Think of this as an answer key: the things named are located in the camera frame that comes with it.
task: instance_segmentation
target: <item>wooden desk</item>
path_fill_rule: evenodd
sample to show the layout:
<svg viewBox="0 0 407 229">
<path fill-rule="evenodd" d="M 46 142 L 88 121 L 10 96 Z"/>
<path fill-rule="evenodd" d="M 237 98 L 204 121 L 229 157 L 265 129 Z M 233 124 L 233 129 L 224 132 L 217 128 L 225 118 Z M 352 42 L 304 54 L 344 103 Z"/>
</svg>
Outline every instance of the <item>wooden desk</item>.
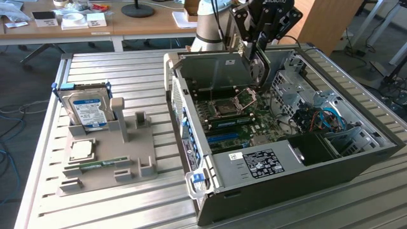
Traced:
<svg viewBox="0 0 407 229">
<path fill-rule="evenodd" d="M 302 18 L 288 35 L 298 42 L 310 42 L 326 55 L 332 53 L 341 34 L 350 24 L 362 0 L 296 0 L 294 7 Z M 281 44 L 292 44 L 282 38 Z"/>
<path fill-rule="evenodd" d="M 341 37 L 345 27 L 350 23 L 354 12 L 362 0 L 296 0 L 296 8 L 304 14 L 301 20 L 290 29 L 292 35 L 300 42 L 310 42 L 325 54 L 330 54 Z M 154 14 L 146 18 L 130 18 L 121 13 L 121 7 L 128 2 L 108 2 L 113 14 L 106 16 L 106 27 L 62 31 L 60 26 L 37 27 L 33 21 L 28 26 L 0 29 L 0 45 L 40 44 L 65 42 L 112 41 L 116 52 L 122 51 L 121 41 L 129 39 L 153 39 L 194 37 L 194 29 L 180 29 L 172 18 L 172 9 L 149 5 Z M 160 2 L 172 8 L 181 8 L 180 3 Z M 30 16 L 32 11 L 54 9 L 52 0 L 24 2 L 22 11 Z M 280 43 L 293 43 L 282 38 Z"/>
<path fill-rule="evenodd" d="M 60 26 L 37 27 L 34 21 L 28 26 L 6 28 L 2 23 L 9 20 L 3 17 L 0 20 L 0 45 L 12 44 L 42 44 L 66 42 L 94 42 L 112 41 L 116 52 L 122 52 L 121 41 L 128 39 L 153 39 L 194 37 L 194 29 L 180 29 L 172 18 L 172 9 L 149 5 L 154 14 L 148 18 L 130 18 L 121 14 L 121 6 L 129 2 L 104 2 L 109 5 L 112 15 L 106 16 L 106 27 L 96 27 L 80 30 L 61 30 Z M 160 2 L 158 4 L 172 8 L 181 8 L 180 3 Z M 22 12 L 32 17 L 33 11 L 48 11 L 56 9 L 50 0 L 24 2 Z"/>
</svg>

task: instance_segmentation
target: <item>hard drive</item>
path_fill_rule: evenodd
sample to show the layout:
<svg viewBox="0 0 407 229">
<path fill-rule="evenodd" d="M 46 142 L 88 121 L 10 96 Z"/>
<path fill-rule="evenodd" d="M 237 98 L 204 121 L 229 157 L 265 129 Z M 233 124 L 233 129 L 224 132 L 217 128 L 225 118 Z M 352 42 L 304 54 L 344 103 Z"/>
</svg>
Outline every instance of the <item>hard drive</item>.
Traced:
<svg viewBox="0 0 407 229">
<path fill-rule="evenodd" d="M 109 83 L 62 83 L 54 88 L 72 125 L 82 125 L 85 131 L 106 129 L 108 121 L 114 120 L 109 107 L 109 88 Z"/>
</svg>

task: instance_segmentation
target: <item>white sticker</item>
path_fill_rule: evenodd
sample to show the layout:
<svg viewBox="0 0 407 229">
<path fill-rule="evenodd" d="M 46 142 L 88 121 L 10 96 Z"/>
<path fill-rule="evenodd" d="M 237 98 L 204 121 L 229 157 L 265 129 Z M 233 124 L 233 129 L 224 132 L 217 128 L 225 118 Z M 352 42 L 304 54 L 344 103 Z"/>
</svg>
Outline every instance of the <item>white sticker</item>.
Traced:
<svg viewBox="0 0 407 229">
<path fill-rule="evenodd" d="M 233 65 L 234 64 L 234 60 L 226 60 L 226 62 L 224 63 L 224 65 Z"/>
<path fill-rule="evenodd" d="M 73 101 L 74 110 L 85 127 L 100 127 L 106 124 L 104 112 L 98 109 L 100 99 L 85 99 Z"/>
<path fill-rule="evenodd" d="M 109 32 L 92 32 L 92 35 L 109 35 Z"/>
<path fill-rule="evenodd" d="M 241 159 L 241 158 L 242 158 L 242 154 L 241 154 L 241 152 L 237 152 L 237 153 L 229 154 L 229 158 L 230 158 L 230 161 L 232 161 L 232 160 Z"/>
<path fill-rule="evenodd" d="M 25 21 L 18 22 L 18 23 L 5 23 L 6 28 L 14 28 L 14 27 L 20 27 L 20 26 L 24 26 L 24 25 L 28 25 L 28 23 Z"/>
</svg>

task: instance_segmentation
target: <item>cardboard box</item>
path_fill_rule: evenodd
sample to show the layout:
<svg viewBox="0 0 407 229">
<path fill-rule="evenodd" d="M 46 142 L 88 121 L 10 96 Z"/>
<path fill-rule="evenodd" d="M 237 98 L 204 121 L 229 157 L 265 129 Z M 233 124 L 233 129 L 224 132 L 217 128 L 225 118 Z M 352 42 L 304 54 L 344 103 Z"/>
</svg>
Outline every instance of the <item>cardboard box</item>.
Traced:
<svg viewBox="0 0 407 229">
<path fill-rule="evenodd" d="M 188 22 L 197 22 L 198 0 L 185 0 L 184 14 Z"/>
</svg>

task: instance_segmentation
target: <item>blue pcie slot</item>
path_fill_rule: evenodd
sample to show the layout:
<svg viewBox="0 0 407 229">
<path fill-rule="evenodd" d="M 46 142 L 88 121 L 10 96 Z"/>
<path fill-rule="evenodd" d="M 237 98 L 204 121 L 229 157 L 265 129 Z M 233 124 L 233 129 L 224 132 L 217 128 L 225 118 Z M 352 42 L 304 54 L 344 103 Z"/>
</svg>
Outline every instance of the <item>blue pcie slot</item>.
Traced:
<svg viewBox="0 0 407 229">
<path fill-rule="evenodd" d="M 232 134 L 226 134 L 226 135 L 217 135 L 217 136 L 213 136 L 213 137 L 208 137 L 206 140 L 208 140 L 208 143 L 213 143 L 213 142 L 234 139 L 237 137 L 238 137 L 238 134 L 232 133 Z"/>
</svg>

